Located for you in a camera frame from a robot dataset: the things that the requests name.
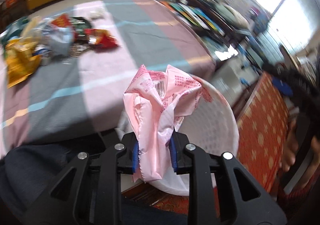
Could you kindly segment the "striped pastel tablecloth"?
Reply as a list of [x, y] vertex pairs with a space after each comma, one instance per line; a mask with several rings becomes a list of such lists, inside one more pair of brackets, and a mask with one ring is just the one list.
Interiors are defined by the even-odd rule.
[[96, 29], [118, 42], [113, 50], [89, 50], [78, 57], [56, 56], [25, 81], [7, 86], [1, 60], [1, 156], [23, 144], [82, 137], [116, 127], [123, 93], [140, 66], [164, 71], [171, 65], [208, 79], [215, 62], [197, 35], [155, 0], [105, 0], [67, 9], [103, 17]]

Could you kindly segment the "yellow snack bag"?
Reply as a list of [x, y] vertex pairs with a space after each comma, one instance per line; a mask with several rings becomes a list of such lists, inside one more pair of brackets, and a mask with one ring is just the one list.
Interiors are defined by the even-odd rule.
[[34, 55], [38, 43], [32, 38], [13, 39], [5, 46], [8, 88], [23, 82], [36, 72], [41, 62], [41, 56]]

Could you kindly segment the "green grey cushion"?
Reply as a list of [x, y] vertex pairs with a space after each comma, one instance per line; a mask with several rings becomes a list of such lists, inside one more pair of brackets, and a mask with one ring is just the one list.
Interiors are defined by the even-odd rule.
[[215, 4], [216, 12], [223, 17], [224, 20], [229, 22], [232, 26], [238, 29], [248, 29], [248, 21], [234, 8], [227, 4]]

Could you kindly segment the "red floral sofa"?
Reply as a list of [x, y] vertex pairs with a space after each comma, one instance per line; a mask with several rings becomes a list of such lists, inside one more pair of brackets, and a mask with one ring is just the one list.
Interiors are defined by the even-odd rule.
[[280, 92], [264, 73], [254, 84], [248, 103], [236, 116], [239, 131], [237, 158], [260, 185], [277, 198], [289, 217], [306, 203], [316, 184], [316, 172], [303, 189], [286, 195], [278, 181], [282, 175], [281, 155], [289, 133], [289, 111]]

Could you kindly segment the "red snack wrapper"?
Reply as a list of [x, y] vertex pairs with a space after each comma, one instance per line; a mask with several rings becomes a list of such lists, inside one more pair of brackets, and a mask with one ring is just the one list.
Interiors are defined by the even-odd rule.
[[84, 29], [89, 45], [99, 49], [113, 49], [118, 47], [118, 42], [108, 30]]

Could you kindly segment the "light blue plastic bag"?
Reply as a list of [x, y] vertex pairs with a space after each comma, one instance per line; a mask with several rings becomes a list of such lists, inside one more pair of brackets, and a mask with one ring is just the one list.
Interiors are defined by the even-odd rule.
[[74, 32], [71, 27], [51, 27], [43, 34], [46, 35], [51, 51], [59, 55], [68, 56], [74, 42]]

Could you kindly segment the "pink plastic wrapper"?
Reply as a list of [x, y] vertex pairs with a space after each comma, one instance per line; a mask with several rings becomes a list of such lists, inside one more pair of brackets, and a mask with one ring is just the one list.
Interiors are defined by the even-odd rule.
[[168, 65], [164, 72], [140, 66], [123, 95], [124, 107], [138, 141], [138, 166], [133, 180], [160, 180], [171, 164], [169, 142], [174, 130], [199, 104], [202, 87]]

